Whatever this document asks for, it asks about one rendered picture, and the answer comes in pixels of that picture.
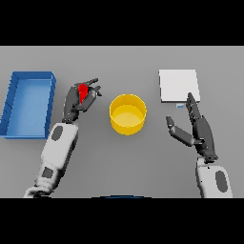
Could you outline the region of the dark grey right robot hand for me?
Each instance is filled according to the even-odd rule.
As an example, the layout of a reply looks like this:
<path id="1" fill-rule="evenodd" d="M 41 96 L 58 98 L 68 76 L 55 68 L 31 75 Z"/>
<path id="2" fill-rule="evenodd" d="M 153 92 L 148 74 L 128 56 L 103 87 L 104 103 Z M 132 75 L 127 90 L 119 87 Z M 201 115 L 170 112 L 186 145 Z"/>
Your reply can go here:
<path id="1" fill-rule="evenodd" d="M 197 153 L 205 158 L 206 163 L 214 163 L 218 156 L 215 153 L 213 132 L 206 117 L 200 114 L 191 92 L 188 93 L 186 108 L 193 127 L 193 133 L 185 132 L 174 124 L 170 116 L 167 116 L 166 122 L 171 137 L 188 147 L 195 146 Z"/>

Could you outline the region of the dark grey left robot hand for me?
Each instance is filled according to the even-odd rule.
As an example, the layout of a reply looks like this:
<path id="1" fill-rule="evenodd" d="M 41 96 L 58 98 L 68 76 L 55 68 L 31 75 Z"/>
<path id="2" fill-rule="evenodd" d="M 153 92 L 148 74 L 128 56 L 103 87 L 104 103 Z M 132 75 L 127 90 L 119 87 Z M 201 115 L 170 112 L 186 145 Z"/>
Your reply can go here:
<path id="1" fill-rule="evenodd" d="M 78 119 L 80 112 L 86 112 L 92 103 L 95 101 L 97 96 L 101 96 L 100 86 L 93 87 L 92 84 L 98 81 L 97 78 L 92 80 L 75 83 L 70 87 L 68 94 L 66 96 L 65 104 L 64 104 L 64 112 L 62 122 L 66 124 L 71 124 L 72 122 Z M 80 84 L 86 84 L 88 86 L 88 95 L 84 99 L 83 102 L 80 102 L 78 86 Z"/>

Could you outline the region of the red beaker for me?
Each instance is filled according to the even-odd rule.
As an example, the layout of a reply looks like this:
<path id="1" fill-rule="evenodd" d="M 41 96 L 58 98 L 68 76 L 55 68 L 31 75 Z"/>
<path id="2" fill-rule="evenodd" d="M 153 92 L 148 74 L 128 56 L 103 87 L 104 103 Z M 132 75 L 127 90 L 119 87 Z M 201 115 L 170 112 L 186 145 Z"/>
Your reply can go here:
<path id="1" fill-rule="evenodd" d="M 80 84 L 78 86 L 78 93 L 80 102 L 83 102 L 88 95 L 88 86 L 86 84 Z"/>

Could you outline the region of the pale square measuring scale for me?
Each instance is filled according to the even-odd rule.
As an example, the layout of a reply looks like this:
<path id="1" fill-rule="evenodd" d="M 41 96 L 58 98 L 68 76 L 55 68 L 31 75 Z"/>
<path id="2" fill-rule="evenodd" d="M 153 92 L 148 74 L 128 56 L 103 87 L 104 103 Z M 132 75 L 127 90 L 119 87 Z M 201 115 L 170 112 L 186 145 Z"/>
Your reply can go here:
<path id="1" fill-rule="evenodd" d="M 189 92 L 200 102 L 196 70 L 159 70 L 158 76 L 162 103 L 186 103 Z"/>

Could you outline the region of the yellow bowl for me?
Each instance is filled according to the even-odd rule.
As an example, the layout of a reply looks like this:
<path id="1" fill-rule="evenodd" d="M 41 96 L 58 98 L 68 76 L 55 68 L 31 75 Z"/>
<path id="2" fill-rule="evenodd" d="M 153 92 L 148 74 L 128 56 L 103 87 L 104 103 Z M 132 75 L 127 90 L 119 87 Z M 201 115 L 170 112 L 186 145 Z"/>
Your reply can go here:
<path id="1" fill-rule="evenodd" d="M 109 116 L 112 128 L 122 135 L 129 136 L 143 128 L 147 107 L 139 96 L 124 93 L 116 96 L 111 102 Z"/>

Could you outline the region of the blue tray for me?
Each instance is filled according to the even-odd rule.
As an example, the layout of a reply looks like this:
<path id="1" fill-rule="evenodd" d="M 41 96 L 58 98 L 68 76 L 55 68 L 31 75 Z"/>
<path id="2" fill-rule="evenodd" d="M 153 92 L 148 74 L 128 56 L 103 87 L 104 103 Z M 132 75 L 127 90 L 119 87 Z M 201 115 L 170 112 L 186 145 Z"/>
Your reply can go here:
<path id="1" fill-rule="evenodd" d="M 55 84 L 52 71 L 13 71 L 0 116 L 0 137 L 47 139 Z"/>

